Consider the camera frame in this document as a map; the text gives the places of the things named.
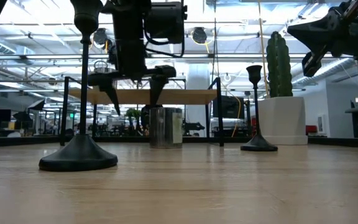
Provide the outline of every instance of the red object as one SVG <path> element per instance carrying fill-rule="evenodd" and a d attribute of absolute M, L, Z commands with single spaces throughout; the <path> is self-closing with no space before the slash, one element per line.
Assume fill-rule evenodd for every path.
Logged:
<path fill-rule="evenodd" d="M 317 126 L 316 125 L 306 125 L 306 135 L 309 133 L 317 133 Z"/>

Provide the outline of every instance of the black stand base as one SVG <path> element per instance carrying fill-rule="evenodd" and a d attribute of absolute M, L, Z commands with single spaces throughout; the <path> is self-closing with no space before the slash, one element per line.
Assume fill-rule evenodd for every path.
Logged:
<path fill-rule="evenodd" d="M 243 151 L 273 152 L 277 151 L 277 149 L 277 146 L 267 142 L 260 134 L 255 135 L 247 144 L 241 146 Z"/>
<path fill-rule="evenodd" d="M 40 160 L 40 170 L 73 172 L 105 169 L 117 165 L 116 155 L 100 148 L 87 134 L 79 134 L 59 151 Z"/>

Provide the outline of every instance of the potted cactus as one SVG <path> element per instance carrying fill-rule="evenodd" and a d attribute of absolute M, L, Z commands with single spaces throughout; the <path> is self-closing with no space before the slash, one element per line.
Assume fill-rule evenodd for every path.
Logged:
<path fill-rule="evenodd" d="M 292 94 L 290 55 L 278 32 L 268 40 L 266 52 L 270 98 L 259 103 L 260 130 L 272 144 L 307 144 L 305 102 Z"/>

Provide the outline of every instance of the white wall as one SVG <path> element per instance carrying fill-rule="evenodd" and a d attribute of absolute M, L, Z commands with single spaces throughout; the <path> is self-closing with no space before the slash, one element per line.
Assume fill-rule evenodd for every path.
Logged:
<path fill-rule="evenodd" d="M 357 85 L 327 84 L 329 127 L 331 138 L 353 138 L 352 115 L 345 113 L 358 97 Z"/>
<path fill-rule="evenodd" d="M 324 116 L 327 137 L 330 137 L 329 111 L 326 81 L 321 80 L 315 86 L 307 86 L 305 92 L 294 92 L 294 96 L 305 99 L 306 125 L 318 125 L 318 117 Z"/>

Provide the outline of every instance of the white planter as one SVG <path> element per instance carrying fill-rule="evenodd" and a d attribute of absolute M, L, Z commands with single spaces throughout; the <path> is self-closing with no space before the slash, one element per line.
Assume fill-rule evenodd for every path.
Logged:
<path fill-rule="evenodd" d="M 259 102 L 260 131 L 275 145 L 305 145 L 305 102 L 303 97 L 276 97 Z"/>

